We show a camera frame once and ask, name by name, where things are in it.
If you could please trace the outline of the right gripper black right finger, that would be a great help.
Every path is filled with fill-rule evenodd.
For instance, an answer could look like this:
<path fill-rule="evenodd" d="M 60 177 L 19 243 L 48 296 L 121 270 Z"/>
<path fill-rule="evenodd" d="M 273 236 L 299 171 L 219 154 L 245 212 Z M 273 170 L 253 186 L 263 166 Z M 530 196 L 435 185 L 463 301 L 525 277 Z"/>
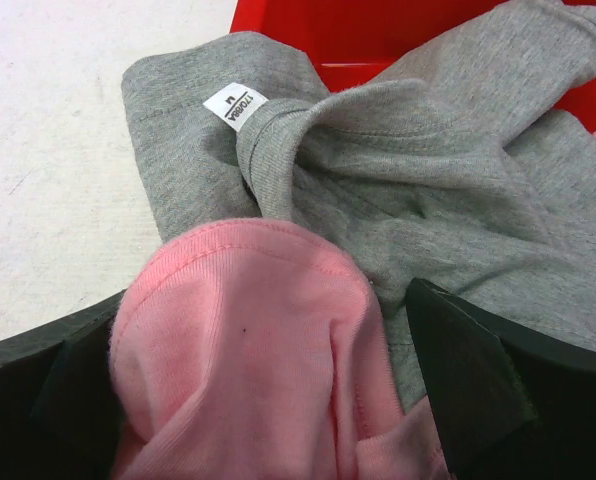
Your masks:
<path fill-rule="evenodd" d="M 596 352 L 413 280 L 406 311 L 457 479 L 596 479 Z"/>

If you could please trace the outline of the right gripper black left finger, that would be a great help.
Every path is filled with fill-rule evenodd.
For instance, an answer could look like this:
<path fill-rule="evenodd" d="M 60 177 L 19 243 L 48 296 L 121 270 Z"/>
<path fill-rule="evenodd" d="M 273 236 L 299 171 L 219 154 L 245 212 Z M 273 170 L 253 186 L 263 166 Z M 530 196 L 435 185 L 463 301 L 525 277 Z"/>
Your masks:
<path fill-rule="evenodd" d="M 122 411 L 110 328 L 122 296 L 0 341 L 0 479 L 107 479 Z"/>

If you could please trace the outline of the pink t shirt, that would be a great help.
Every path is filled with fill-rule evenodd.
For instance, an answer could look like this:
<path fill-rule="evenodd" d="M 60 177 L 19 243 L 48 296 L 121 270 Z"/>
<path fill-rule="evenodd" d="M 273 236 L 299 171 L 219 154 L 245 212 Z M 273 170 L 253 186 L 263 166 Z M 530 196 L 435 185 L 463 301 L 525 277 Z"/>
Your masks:
<path fill-rule="evenodd" d="M 427 400 L 398 399 L 378 301 L 288 222 L 221 221 L 127 289 L 110 373 L 116 479 L 446 479 Z"/>

